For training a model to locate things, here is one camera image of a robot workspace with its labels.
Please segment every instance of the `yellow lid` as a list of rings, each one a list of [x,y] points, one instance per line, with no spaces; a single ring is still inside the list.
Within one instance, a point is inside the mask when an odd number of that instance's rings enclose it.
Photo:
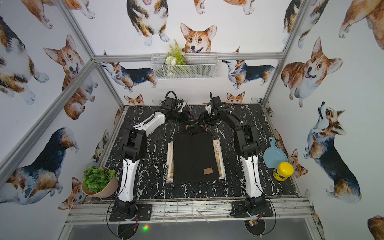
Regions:
[[[282,162],[277,166],[277,171],[279,172],[280,175],[289,177],[290,175],[293,174],[293,166],[288,163],[288,162]]]

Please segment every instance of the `beige plant pot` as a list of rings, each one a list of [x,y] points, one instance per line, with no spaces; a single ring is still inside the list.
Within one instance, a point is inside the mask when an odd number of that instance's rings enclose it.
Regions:
[[[111,196],[114,192],[116,192],[117,188],[119,187],[119,182],[116,178],[116,176],[113,176],[113,178],[109,181],[107,186],[98,193],[91,192],[88,189],[84,187],[84,184],[81,183],[81,189],[83,190],[84,194],[92,197],[109,197]]]

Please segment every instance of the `dustpan handle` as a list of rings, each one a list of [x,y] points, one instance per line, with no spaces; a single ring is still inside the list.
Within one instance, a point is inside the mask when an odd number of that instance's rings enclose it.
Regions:
[[[269,142],[270,142],[272,148],[276,148],[275,138],[274,137],[269,137]]]

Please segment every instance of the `yellow container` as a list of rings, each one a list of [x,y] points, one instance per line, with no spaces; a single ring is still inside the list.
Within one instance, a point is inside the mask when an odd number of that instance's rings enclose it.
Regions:
[[[277,168],[273,170],[273,176],[279,180],[284,181],[293,174],[293,166],[288,162],[280,163]]]

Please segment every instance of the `black cloth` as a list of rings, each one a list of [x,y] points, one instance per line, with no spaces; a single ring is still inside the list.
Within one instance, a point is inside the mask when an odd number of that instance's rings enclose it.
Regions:
[[[219,178],[210,132],[175,135],[173,158],[173,184],[208,182]]]

